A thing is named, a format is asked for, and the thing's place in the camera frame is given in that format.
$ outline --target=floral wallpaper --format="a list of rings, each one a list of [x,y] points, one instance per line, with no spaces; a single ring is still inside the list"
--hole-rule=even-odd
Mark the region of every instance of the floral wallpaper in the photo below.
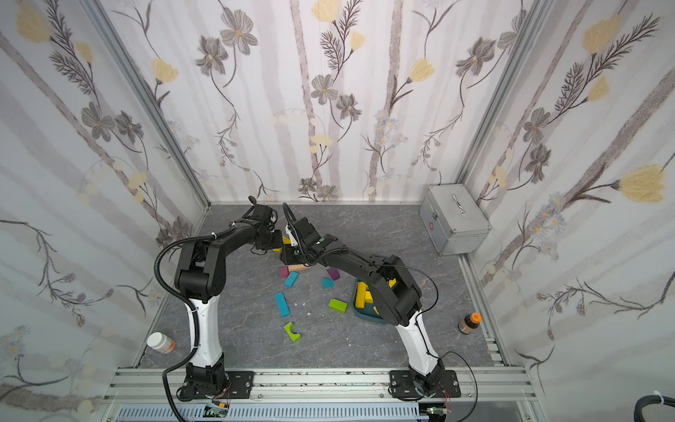
[[[675,391],[674,16],[554,3],[466,183],[493,226],[472,263],[550,421]]]
[[[532,1],[103,0],[213,201],[452,181]]]
[[[0,414],[87,421],[158,311],[155,255],[204,208],[79,3],[0,11]]]

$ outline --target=black cable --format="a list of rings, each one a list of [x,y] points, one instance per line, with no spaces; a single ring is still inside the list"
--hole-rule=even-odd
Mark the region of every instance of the black cable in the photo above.
[[[675,407],[675,398],[667,396],[644,396],[640,397],[637,402],[635,402],[635,410],[633,411],[633,421],[635,422],[645,422],[645,417],[642,416],[642,409],[645,406],[650,404],[661,404],[661,401],[666,406]]]
[[[181,366],[185,365],[187,362],[192,359],[194,354],[197,352],[197,348],[199,346],[199,318],[197,315],[197,308],[194,306],[192,302],[190,302],[190,299],[186,298],[180,292],[177,290],[169,287],[169,285],[166,284],[164,279],[162,278],[161,272],[159,271],[159,265],[162,262],[162,258],[164,258],[164,255],[169,252],[172,248],[183,244],[187,242],[200,242],[202,240],[215,240],[218,237],[224,237],[229,234],[231,234],[235,228],[228,229],[224,232],[216,233],[216,234],[211,234],[208,236],[195,236],[191,238],[185,238],[181,240],[176,240],[175,242],[171,243],[169,246],[165,247],[162,249],[162,251],[157,255],[157,258],[155,258],[155,265],[154,265],[154,270],[155,270],[155,278],[157,279],[157,282],[159,283],[160,286],[167,292],[169,292],[170,295],[180,299],[183,303],[185,303],[188,308],[190,309],[190,313],[192,314],[192,322],[194,324],[194,344],[192,345],[192,350],[186,356],[185,359],[180,361],[179,363],[175,364],[172,367],[166,368],[164,372],[162,372],[162,382],[164,384],[164,392],[166,393],[167,399],[169,401],[169,407],[171,407],[171,411],[173,412],[173,415],[178,419],[179,422],[186,422],[185,419],[183,419],[183,416],[178,412],[178,408],[176,407],[176,404],[173,402],[173,395],[171,394],[171,390],[169,389],[169,380],[167,379],[167,375],[171,371],[175,371],[176,369],[180,368]]]

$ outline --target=yellow block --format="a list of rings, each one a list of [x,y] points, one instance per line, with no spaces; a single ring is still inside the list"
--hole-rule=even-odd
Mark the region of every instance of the yellow block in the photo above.
[[[367,284],[364,282],[358,282],[356,286],[356,302],[354,303],[355,308],[363,309],[366,307],[366,288]]]
[[[291,244],[291,240],[287,238],[286,236],[283,237],[283,244]],[[275,252],[281,252],[281,248],[278,249],[272,249]]]

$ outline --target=yellow flower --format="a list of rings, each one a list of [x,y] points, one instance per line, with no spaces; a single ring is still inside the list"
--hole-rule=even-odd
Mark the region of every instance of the yellow flower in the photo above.
[[[88,195],[92,195],[92,196],[94,196],[95,194],[99,193],[99,190],[96,189],[96,185],[93,184],[93,183],[87,183],[87,184],[86,184],[86,188],[84,188],[84,191],[85,191]]]
[[[352,50],[356,51],[359,48],[363,47],[363,43],[366,42],[366,37],[360,34],[357,31],[352,31],[352,38],[350,39],[350,46]]]
[[[591,91],[589,92],[588,99],[589,101],[598,101],[602,100],[610,93],[610,85],[607,83],[607,78],[605,76],[601,77]]]
[[[504,167],[498,165],[495,169],[495,177],[499,180],[499,187],[504,189],[506,187],[506,170]]]
[[[138,189],[138,187],[148,181],[148,175],[145,172],[132,172],[129,177],[129,186],[131,189]]]
[[[178,69],[174,69],[170,64],[162,59],[153,60],[153,74],[155,78],[163,84],[173,82],[178,77]]]
[[[664,173],[658,165],[646,165],[619,180],[618,190],[631,201],[657,203],[664,198],[661,194],[664,189],[663,181]]]
[[[40,12],[29,2],[22,1],[16,14],[16,32],[36,44],[49,41],[51,31]]]
[[[339,0],[319,0],[312,7],[312,14],[321,22],[333,22],[340,13]]]
[[[427,59],[418,59],[414,65],[412,65],[412,70],[410,71],[410,80],[413,82],[422,82],[424,79],[427,79],[433,75],[434,68],[431,67],[431,63]]]
[[[91,46],[87,43],[81,43],[79,41],[75,41],[73,44],[75,44],[75,50],[78,51],[80,57],[87,63],[91,63],[94,59],[94,54],[91,52]]]
[[[317,145],[324,144],[326,147],[330,147],[333,144],[333,140],[326,135],[314,135],[312,136],[312,142]]]
[[[590,27],[584,33],[584,48],[586,51],[590,54],[598,54],[603,51],[614,38],[619,25],[621,25],[621,18],[619,18],[619,15],[614,15],[610,19],[601,20]]]

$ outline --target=black robot arm segment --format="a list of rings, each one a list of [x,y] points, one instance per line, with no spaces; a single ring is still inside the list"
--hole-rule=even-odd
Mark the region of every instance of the black robot arm segment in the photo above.
[[[227,237],[183,244],[174,286],[190,299],[204,303],[219,295],[225,287],[225,258],[245,244],[268,250],[283,245],[281,231],[274,230],[277,211],[255,204],[232,223]]]

